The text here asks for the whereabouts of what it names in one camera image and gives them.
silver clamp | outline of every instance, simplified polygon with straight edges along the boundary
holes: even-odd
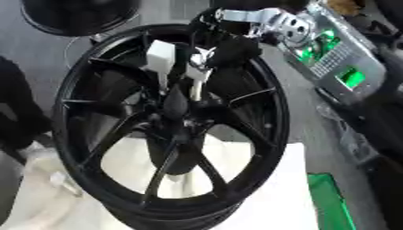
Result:
[[[259,37],[273,32],[282,35],[281,40],[301,43],[309,37],[311,25],[298,16],[279,8],[266,8],[259,11],[219,10],[218,20],[258,23],[249,32],[249,37]]]

concrete floor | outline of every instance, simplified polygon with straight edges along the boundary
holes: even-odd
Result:
[[[141,18],[125,25],[186,22],[207,6],[207,0],[147,0]],[[31,83],[41,108],[50,112],[55,93],[67,72],[63,52],[70,39],[35,31],[26,24],[19,11],[19,1],[0,1],[0,55],[20,65]],[[69,52],[69,60],[79,57],[89,44],[79,40]],[[347,200],[357,229],[386,229],[363,174],[340,152],[329,122],[318,115],[320,99],[311,85],[291,69],[280,53],[264,47],[264,59],[283,83],[291,108],[290,143],[302,142],[307,147],[308,171],[332,173]],[[0,223],[7,215],[10,199],[16,191],[18,176],[10,160],[0,156]]]

black wheel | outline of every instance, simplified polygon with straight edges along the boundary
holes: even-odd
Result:
[[[181,24],[144,26],[98,44],[67,75],[54,107],[54,137],[69,173],[118,219],[138,230],[215,226],[265,183],[288,140],[284,92],[260,58],[216,70],[201,102],[184,99],[189,82],[183,78],[185,65],[177,64],[169,76],[172,90],[159,94],[156,77],[140,68],[145,50],[152,40],[172,42],[177,59],[185,63],[191,44],[186,29]],[[128,102],[133,94],[138,98]],[[183,106],[186,110],[178,113]],[[99,138],[105,118],[118,121]],[[250,162],[230,181],[202,152],[204,136],[218,125],[236,130],[254,147]],[[122,186],[101,167],[105,153],[133,131],[144,135],[157,168],[145,192]],[[210,191],[190,198],[158,197],[166,174],[188,173],[195,166],[210,179]]]

